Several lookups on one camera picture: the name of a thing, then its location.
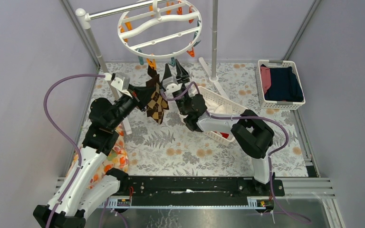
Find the brown argyle sock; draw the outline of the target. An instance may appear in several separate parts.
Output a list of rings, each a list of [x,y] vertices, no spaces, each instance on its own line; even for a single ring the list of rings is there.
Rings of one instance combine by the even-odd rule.
[[[146,81],[146,86],[154,88],[155,90],[151,94],[150,101],[146,106],[146,116],[151,117],[158,124],[162,124],[165,110],[169,110],[169,104],[163,99],[160,93],[160,89],[162,88],[160,84],[160,75],[151,66],[148,66],[147,73],[151,79]]]

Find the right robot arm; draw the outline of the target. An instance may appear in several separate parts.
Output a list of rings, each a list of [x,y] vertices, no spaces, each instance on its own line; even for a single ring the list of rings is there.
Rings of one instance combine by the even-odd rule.
[[[273,143],[273,130],[252,110],[246,109],[239,116],[210,113],[200,91],[190,96],[189,73],[176,61],[177,75],[173,76],[168,64],[165,65],[161,81],[162,95],[172,94],[185,126],[193,132],[219,132],[234,136],[241,149],[252,158],[254,168],[254,191],[261,196],[272,190],[272,173],[267,161],[267,150]]]

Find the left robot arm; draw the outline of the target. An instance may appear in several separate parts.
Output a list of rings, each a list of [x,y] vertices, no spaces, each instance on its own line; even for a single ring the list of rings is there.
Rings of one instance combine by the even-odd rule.
[[[34,209],[33,216],[43,228],[83,228],[90,215],[107,198],[128,191],[128,175],[117,168],[106,171],[93,188],[88,189],[88,185],[119,137],[116,128],[135,108],[145,110],[158,87],[124,87],[119,79],[112,84],[121,86],[125,93],[114,104],[103,97],[91,103],[91,125],[77,151],[77,163],[47,205],[38,205]]]

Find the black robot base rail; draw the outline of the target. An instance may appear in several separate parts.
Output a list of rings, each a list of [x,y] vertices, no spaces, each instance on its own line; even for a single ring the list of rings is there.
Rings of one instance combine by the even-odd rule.
[[[252,177],[130,176],[110,198],[116,208],[261,207],[285,196],[281,180]]]

